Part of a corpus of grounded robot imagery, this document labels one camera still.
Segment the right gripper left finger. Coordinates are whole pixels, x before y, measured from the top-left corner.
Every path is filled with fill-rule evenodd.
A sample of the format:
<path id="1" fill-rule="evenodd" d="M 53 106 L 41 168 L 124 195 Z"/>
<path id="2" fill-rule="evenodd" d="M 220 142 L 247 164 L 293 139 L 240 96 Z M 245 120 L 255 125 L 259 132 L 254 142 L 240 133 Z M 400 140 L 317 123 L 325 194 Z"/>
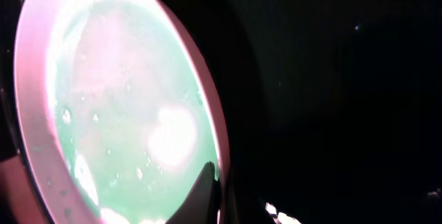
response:
<path id="1" fill-rule="evenodd" d="M 215 179 L 215 165 L 207 162 L 189 194 L 166 224 L 217 224 L 221 185 Z"/>

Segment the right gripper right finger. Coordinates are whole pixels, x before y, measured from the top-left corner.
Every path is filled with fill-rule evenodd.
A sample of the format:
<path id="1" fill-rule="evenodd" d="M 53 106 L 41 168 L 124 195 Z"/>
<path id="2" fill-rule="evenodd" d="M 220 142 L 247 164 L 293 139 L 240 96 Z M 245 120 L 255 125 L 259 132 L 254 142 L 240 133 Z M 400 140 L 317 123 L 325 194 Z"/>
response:
<path id="1" fill-rule="evenodd" d="M 221 224 L 275 223 L 254 192 L 251 181 L 235 169 L 230 169 L 227 178 L 220 222 Z"/>

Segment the white plate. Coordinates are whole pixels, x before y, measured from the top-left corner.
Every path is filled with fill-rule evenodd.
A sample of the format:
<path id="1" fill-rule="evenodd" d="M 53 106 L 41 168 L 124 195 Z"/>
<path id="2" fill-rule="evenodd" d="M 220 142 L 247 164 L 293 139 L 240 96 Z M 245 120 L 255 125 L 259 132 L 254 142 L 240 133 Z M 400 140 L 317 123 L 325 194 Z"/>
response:
<path id="1" fill-rule="evenodd" d="M 229 144 L 216 87 L 160 0 L 24 0 L 20 145 L 52 223 L 166 223 Z"/>

